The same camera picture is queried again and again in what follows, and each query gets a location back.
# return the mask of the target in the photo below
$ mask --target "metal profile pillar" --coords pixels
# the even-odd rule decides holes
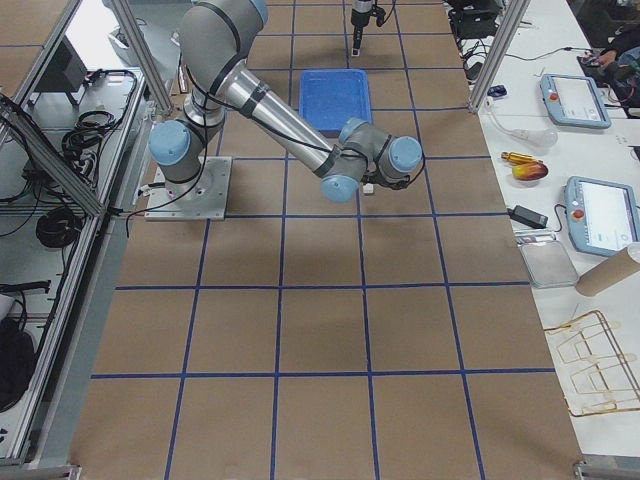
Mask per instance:
[[[129,2],[127,0],[111,0],[111,7],[118,20],[120,29],[124,32],[129,42],[129,47],[133,50],[133,53],[140,63],[140,68],[149,86],[149,90],[151,90],[151,95],[160,108],[160,113],[168,115],[171,113],[171,110],[173,110],[169,92],[167,92],[162,82],[158,68],[151,55],[151,50],[149,50],[149,46],[142,35],[142,31],[138,26],[135,15],[131,11]]]
[[[496,73],[498,73],[500,63],[502,63],[502,59],[504,58],[505,53],[507,53],[509,44],[511,43],[513,36],[516,34],[516,30],[520,25],[520,20],[522,20],[522,17],[529,7],[529,2],[530,0],[512,0],[509,2],[505,16],[502,19],[502,23],[500,24],[500,27],[498,27],[498,32],[491,44],[487,60],[484,62],[482,70],[480,71],[480,76],[473,87],[471,96],[469,97],[469,110],[472,113],[477,113],[480,109],[480,105],[484,102],[484,99],[487,96],[487,90],[491,87],[493,79],[495,78]]]
[[[89,185],[84,183],[64,162],[60,161],[55,148],[46,138],[35,131],[31,124],[20,115],[11,111],[10,107],[0,104],[0,115],[6,116],[17,129],[22,132],[22,136],[16,135],[14,139],[23,144],[25,150],[33,155],[38,166],[58,182],[88,215],[100,216],[104,213],[105,207],[102,205],[95,192]]]

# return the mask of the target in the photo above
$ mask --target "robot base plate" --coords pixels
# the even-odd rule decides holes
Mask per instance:
[[[224,220],[227,209],[227,197],[229,193],[229,181],[231,179],[231,157],[207,157],[205,160],[205,172],[210,173],[213,185],[205,196],[197,202],[181,202],[180,200],[145,212],[144,216],[149,221],[184,221],[184,220]],[[154,182],[164,182],[164,175],[158,168]],[[155,208],[171,200],[164,188],[151,191],[147,208]]]

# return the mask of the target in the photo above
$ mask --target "wire rack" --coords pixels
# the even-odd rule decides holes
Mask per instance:
[[[552,354],[565,367],[559,377],[572,416],[640,410],[640,385],[630,365],[637,356],[622,351],[613,334],[619,326],[592,310],[545,329]]]

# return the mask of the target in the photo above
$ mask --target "desk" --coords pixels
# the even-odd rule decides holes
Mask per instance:
[[[540,76],[543,73],[582,76],[576,57],[584,53],[581,49],[589,48],[589,43],[564,1],[532,0],[524,20],[532,25],[518,29],[508,54],[535,58],[564,47],[579,50],[561,50],[533,61],[505,57],[493,84],[505,85],[512,101],[496,102],[494,112],[496,115],[546,117],[539,87]],[[605,96],[604,103],[612,102]],[[609,108],[607,111],[611,118],[626,118],[621,108]]]
[[[531,0],[526,19],[536,28],[521,29],[515,36],[509,53],[535,57],[565,46],[587,46],[568,5],[557,0]],[[494,84],[504,84],[509,95],[494,103],[500,123],[509,129],[544,129],[551,125],[540,100],[538,77],[546,73],[581,74],[575,61],[580,52],[558,52],[533,62],[507,57]],[[629,145],[640,142],[640,123],[622,118],[621,110],[610,111],[612,127],[607,130],[558,128],[558,143],[547,152],[535,152],[531,147],[502,133],[491,117],[480,111],[480,121],[493,160],[500,188],[507,206],[516,204],[536,210],[549,217],[549,226],[559,228],[553,213],[557,203],[564,204],[563,187],[573,175],[599,178],[631,185],[640,192],[640,162],[631,155]],[[500,158],[503,151],[534,154],[549,167],[550,174],[536,182],[519,182],[511,175],[510,166]],[[602,257],[576,252],[567,237],[566,221],[561,214],[563,231],[559,239],[579,274],[593,268]],[[593,298],[583,297],[573,288],[533,290],[542,325],[554,327],[593,309],[601,310],[609,321],[620,324],[614,330],[625,353],[640,356],[640,276],[632,276]],[[567,385],[566,368],[554,362],[563,388]],[[630,366],[640,377],[637,361]],[[640,412],[611,413],[572,418],[581,450],[587,455],[640,457],[638,426]]]

